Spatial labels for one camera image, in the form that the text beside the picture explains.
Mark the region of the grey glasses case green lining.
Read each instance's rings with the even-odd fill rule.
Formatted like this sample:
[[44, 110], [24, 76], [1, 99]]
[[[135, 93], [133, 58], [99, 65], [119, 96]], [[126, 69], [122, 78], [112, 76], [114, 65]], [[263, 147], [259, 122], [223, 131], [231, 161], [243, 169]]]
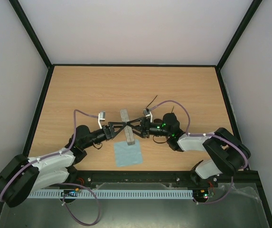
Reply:
[[[127, 109], [121, 109], [120, 110], [120, 115], [121, 115], [121, 119], [123, 122], [128, 122], [129, 121], [129, 116], [128, 116], [128, 111]], [[134, 145], [135, 144], [135, 139], [134, 139], [134, 134], [132, 131], [132, 128], [128, 125], [125, 126], [124, 128], [124, 133], [125, 133], [125, 137], [126, 137], [126, 142], [127, 145]]]

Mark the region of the light blue cleaning cloth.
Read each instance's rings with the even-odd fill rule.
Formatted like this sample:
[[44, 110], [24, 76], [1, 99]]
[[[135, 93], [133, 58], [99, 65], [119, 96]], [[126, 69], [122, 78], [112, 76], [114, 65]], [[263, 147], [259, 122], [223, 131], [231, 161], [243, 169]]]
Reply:
[[126, 141], [114, 144], [115, 162], [117, 167], [126, 167], [143, 163], [140, 141], [128, 145]]

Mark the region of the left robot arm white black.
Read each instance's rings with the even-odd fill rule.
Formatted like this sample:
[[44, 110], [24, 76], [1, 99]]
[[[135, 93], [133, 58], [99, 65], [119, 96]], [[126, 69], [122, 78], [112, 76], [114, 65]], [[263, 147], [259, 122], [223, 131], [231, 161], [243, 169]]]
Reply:
[[86, 148], [113, 139], [125, 126], [125, 122], [109, 122], [91, 132], [80, 125], [68, 144], [56, 152], [38, 157], [16, 155], [0, 172], [0, 200], [16, 207], [31, 193], [71, 179], [74, 165], [87, 155]]

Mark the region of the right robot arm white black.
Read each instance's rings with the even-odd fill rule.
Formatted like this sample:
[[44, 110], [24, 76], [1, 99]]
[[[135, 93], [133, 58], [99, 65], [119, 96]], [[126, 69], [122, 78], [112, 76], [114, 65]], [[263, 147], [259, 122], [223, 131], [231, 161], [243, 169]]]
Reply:
[[248, 166], [251, 156], [246, 146], [226, 128], [218, 128], [213, 133], [185, 133], [174, 113], [167, 113], [162, 119], [154, 121], [150, 117], [141, 117], [128, 121], [127, 126], [141, 138], [165, 137], [174, 151], [207, 152], [210, 160], [200, 161], [192, 169], [191, 181], [196, 186], [203, 185], [208, 178], [218, 174], [233, 177], [237, 171]]

